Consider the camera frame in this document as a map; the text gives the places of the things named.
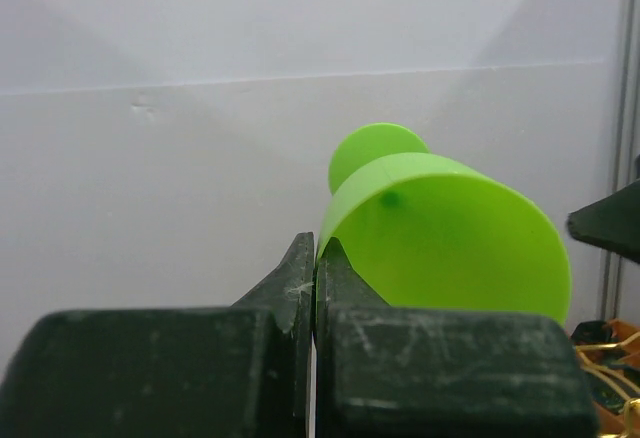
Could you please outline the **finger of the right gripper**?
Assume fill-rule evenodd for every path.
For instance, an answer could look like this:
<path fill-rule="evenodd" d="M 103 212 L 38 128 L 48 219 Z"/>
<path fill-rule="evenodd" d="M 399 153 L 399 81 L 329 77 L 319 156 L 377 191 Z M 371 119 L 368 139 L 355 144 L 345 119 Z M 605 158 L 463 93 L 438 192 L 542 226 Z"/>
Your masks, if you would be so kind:
<path fill-rule="evenodd" d="M 566 225 L 574 240 L 638 261 L 639 157 L 636 157 L 634 165 L 636 179 L 632 183 L 602 200 L 570 213 Z"/>

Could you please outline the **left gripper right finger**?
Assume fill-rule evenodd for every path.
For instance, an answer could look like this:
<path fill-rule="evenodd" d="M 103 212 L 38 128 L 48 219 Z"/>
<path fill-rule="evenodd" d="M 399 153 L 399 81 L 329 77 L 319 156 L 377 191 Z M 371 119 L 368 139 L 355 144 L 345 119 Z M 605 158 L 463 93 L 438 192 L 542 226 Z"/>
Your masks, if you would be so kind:
<path fill-rule="evenodd" d="M 388 305 L 337 239 L 315 271 L 319 437 L 594 437 L 565 331 L 527 313 Z"/>

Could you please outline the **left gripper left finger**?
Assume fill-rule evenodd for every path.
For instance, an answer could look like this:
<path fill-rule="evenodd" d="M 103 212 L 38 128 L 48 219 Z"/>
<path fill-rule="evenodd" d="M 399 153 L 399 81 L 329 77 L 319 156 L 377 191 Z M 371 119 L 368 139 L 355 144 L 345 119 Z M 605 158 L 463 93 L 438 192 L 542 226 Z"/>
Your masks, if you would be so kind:
<path fill-rule="evenodd" d="M 305 437 L 314 238 L 228 307 L 65 310 L 1 383 L 5 437 Z"/>

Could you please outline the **green goblet back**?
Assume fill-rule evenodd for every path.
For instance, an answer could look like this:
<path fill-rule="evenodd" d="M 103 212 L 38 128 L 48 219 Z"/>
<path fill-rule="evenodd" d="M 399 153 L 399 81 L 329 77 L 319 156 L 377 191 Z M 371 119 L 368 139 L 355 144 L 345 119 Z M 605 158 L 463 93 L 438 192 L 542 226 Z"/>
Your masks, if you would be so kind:
<path fill-rule="evenodd" d="M 393 123 L 348 136 L 328 166 L 317 253 L 338 241 L 354 271 L 399 307 L 525 312 L 567 320 L 566 246 L 529 198 Z"/>

